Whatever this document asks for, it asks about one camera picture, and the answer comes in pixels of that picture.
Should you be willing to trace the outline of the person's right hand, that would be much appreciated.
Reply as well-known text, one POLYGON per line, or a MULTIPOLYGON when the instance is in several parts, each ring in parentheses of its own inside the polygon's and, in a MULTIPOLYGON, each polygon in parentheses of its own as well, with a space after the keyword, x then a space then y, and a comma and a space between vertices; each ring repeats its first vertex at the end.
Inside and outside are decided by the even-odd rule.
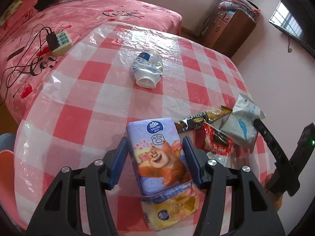
POLYGON ((271 199, 274 208, 276 211, 279 211, 282 204, 283 204, 283 195, 274 195, 270 192, 267 188, 267 184, 270 182, 273 174, 269 174, 262 183, 262 187, 264 188, 265 192, 267 193, 268 197, 271 199))

